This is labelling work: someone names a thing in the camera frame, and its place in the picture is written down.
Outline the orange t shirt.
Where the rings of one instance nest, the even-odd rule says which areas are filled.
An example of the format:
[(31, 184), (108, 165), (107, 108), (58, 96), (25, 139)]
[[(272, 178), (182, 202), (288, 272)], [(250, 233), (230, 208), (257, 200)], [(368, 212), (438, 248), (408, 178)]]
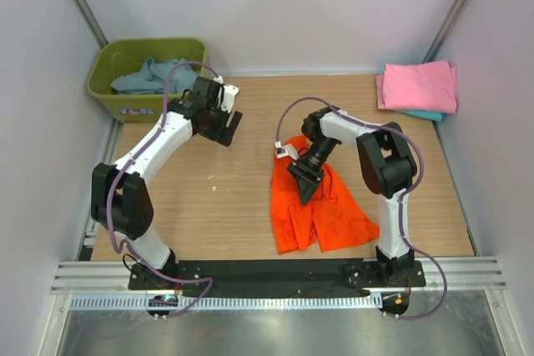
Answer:
[(323, 252), (370, 243), (380, 236), (340, 175), (324, 166), (325, 178), (312, 199), (300, 203), (297, 184), (287, 170), (291, 158), (274, 158), (270, 220), (279, 253), (305, 251), (318, 243)]

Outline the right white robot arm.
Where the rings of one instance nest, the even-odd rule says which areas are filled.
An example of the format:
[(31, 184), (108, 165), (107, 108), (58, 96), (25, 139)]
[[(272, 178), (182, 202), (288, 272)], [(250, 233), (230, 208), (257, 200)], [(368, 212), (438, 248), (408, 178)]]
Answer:
[(416, 184), (416, 161), (407, 136), (397, 123), (376, 125), (358, 120), (338, 108), (322, 108), (304, 119), (302, 133), (310, 147), (299, 155), (278, 145), (276, 156), (287, 152), (293, 160), (287, 170), (307, 204), (325, 177), (324, 164), (337, 145), (356, 148), (366, 187), (377, 196), (380, 236), (375, 248), (376, 276), (387, 286), (403, 281), (415, 266), (409, 245), (408, 200)]

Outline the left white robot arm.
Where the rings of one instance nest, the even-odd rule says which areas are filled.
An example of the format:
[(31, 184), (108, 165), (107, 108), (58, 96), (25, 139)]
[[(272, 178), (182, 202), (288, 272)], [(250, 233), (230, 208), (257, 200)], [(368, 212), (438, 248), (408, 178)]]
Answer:
[(116, 253), (127, 249), (155, 287), (180, 283), (174, 251), (157, 234), (149, 185), (173, 153), (200, 135), (228, 147), (243, 117), (234, 110), (239, 89), (221, 77), (199, 77), (185, 98), (164, 100), (151, 130), (112, 164), (92, 172), (91, 217), (107, 231)]

